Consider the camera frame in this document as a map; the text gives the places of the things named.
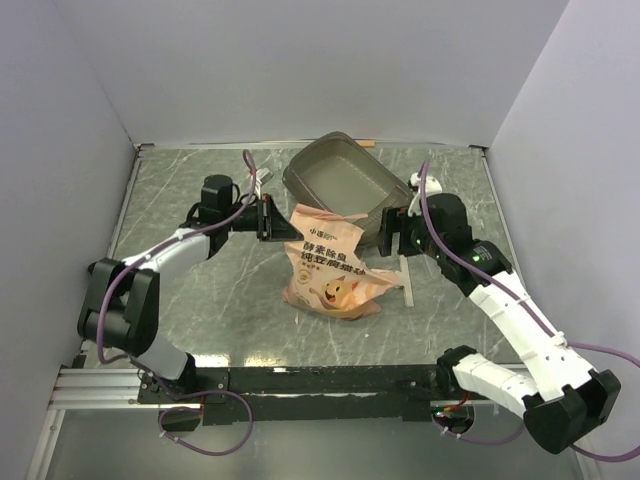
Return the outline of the white bag sealing clip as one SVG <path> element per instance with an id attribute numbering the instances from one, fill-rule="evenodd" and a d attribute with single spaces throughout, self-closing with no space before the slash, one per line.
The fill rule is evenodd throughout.
<path id="1" fill-rule="evenodd" d="M 407 257 L 404 255 L 399 256 L 399 267 L 398 276 L 402 282 L 402 290 L 404 295 L 404 302 L 407 308 L 412 308 L 415 306 L 413 290 L 411 284 L 411 275 Z"/>

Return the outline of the orange cat litter bag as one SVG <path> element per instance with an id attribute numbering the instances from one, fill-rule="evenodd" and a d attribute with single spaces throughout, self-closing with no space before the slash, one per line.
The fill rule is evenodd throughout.
<path id="1" fill-rule="evenodd" d="M 402 285 L 391 270 L 370 269 L 356 255 L 364 213 L 341 216 L 298 204 L 290 223 L 303 239 L 285 244 L 293 275 L 283 290 L 286 303 L 344 321 L 381 311 L 376 299 Z"/>

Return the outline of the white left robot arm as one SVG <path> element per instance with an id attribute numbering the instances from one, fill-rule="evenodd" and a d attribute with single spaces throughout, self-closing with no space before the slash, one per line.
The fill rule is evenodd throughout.
<path id="1" fill-rule="evenodd" d="M 162 286 L 193 266 L 210 260 L 231 233 L 252 232 L 260 242 L 302 239 L 261 191 L 258 178 L 242 196 L 226 175 L 210 175 L 200 200 L 167 239 L 123 260 L 101 259 L 89 267 L 90 280 L 77 323 L 84 340 L 99 353 L 118 350 L 137 368 L 161 379 L 172 400 L 184 402 L 199 386 L 193 356 L 172 344 L 159 331 Z"/>

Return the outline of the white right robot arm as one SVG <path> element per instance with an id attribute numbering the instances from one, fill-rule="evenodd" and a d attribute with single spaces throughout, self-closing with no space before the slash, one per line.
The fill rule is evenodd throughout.
<path id="1" fill-rule="evenodd" d="M 490 399 L 520 417 L 535 442 L 559 454 L 602 425 L 621 391 L 609 370 L 599 371 L 565 340 L 526 293 L 499 248 L 474 238 L 462 200 L 450 193 L 413 207 L 386 207 L 378 234 L 380 255 L 392 241 L 405 256 L 434 259 L 441 274 L 499 329 L 526 368 L 519 374 L 462 345 L 436 363 L 441 394 Z"/>

